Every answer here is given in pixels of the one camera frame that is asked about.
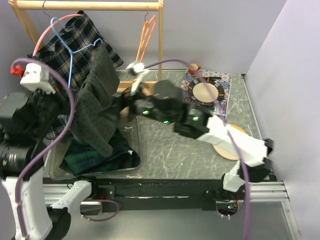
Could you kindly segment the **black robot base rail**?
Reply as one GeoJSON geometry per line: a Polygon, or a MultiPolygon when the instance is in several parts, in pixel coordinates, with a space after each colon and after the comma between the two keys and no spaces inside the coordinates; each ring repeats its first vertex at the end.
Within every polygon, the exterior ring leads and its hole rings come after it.
{"type": "Polygon", "coordinates": [[[216,210],[217,202],[228,203],[238,194],[222,189],[215,179],[111,179],[93,178],[93,200],[103,199],[102,211],[134,210],[216,210]]]}

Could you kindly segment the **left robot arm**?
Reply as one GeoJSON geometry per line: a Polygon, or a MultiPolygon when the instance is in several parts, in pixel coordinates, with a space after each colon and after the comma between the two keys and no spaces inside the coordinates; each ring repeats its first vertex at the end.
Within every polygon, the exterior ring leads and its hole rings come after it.
{"type": "Polygon", "coordinates": [[[98,186],[76,181],[58,201],[46,205],[43,140],[60,114],[70,110],[66,93],[13,92],[0,102],[0,178],[14,213],[17,240],[61,240],[84,199],[94,201],[98,186]]]}

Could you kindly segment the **orange plastic hanger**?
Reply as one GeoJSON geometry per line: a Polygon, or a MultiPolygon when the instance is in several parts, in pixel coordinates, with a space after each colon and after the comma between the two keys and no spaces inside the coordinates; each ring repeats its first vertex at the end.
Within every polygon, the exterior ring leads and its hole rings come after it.
{"type": "Polygon", "coordinates": [[[149,20],[147,20],[147,15],[149,13],[149,9],[147,8],[147,14],[144,16],[144,23],[140,35],[139,46],[136,54],[135,60],[138,62],[142,62],[146,51],[148,49],[151,37],[153,35],[154,29],[157,24],[157,16],[153,15],[149,20]]]}

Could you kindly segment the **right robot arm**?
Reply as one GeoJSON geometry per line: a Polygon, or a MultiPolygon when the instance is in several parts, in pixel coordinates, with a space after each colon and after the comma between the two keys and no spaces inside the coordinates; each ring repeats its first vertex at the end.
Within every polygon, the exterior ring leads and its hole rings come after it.
{"type": "Polygon", "coordinates": [[[272,161],[268,158],[273,150],[271,139],[251,137],[204,107],[184,102],[182,90],[169,80],[155,83],[151,95],[144,94],[141,86],[117,92],[105,112],[115,122],[125,108],[128,108],[130,118],[140,115],[173,124],[173,131],[181,136],[207,142],[238,155],[239,161],[221,178],[218,189],[224,199],[231,199],[246,182],[262,182],[272,171],[272,161]]]}

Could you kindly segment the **green navy plaid skirt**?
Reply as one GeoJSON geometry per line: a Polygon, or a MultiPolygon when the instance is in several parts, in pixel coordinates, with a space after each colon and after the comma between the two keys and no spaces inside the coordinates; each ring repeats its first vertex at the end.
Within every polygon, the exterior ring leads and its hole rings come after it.
{"type": "Polygon", "coordinates": [[[112,147],[111,155],[104,157],[89,144],[73,140],[59,168],[76,176],[135,168],[140,165],[140,156],[131,148],[118,128],[109,144],[112,147]]]}

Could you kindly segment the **grey dotted skirt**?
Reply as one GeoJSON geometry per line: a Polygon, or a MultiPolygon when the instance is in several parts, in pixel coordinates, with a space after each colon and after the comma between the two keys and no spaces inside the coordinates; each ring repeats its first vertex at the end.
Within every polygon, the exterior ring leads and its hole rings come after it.
{"type": "Polygon", "coordinates": [[[112,102],[120,79],[105,46],[100,45],[93,57],[88,76],[75,98],[75,113],[70,130],[75,140],[89,144],[103,157],[112,154],[109,145],[115,127],[98,113],[112,102]]]}

